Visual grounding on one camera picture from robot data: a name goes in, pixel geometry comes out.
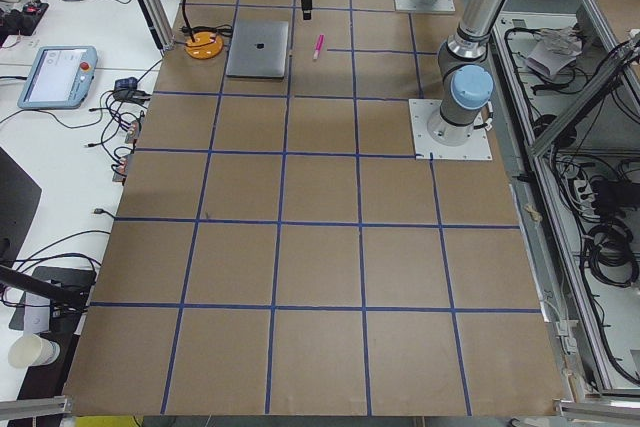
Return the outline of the pink marker pen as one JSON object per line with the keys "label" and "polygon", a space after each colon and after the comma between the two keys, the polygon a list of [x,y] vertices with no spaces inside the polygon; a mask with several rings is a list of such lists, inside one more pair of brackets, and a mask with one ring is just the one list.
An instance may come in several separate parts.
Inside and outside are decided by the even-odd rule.
{"label": "pink marker pen", "polygon": [[320,56],[324,44],[324,38],[325,36],[323,34],[319,34],[317,37],[312,56],[313,61],[317,61]]}

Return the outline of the grey closed laptop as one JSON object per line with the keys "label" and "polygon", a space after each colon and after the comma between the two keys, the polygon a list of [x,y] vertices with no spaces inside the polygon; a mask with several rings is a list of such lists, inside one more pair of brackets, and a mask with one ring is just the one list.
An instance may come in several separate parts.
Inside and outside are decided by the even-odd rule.
{"label": "grey closed laptop", "polygon": [[226,75],[283,79],[288,38],[289,23],[286,21],[238,20],[229,48]]}

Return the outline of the blue teach pendant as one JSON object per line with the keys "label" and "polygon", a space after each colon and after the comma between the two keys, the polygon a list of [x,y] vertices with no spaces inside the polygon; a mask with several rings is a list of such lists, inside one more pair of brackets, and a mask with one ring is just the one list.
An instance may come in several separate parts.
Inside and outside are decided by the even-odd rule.
{"label": "blue teach pendant", "polygon": [[22,110],[72,110],[89,93],[98,63],[93,46],[41,47],[17,106]]}

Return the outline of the white paper cup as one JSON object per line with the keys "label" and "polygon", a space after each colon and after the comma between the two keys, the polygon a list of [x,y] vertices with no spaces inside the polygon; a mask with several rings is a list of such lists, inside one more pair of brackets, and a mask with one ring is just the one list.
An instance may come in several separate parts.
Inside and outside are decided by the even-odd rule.
{"label": "white paper cup", "polygon": [[58,343],[35,334],[23,335],[9,349],[8,362],[14,368],[53,364],[60,354]]}

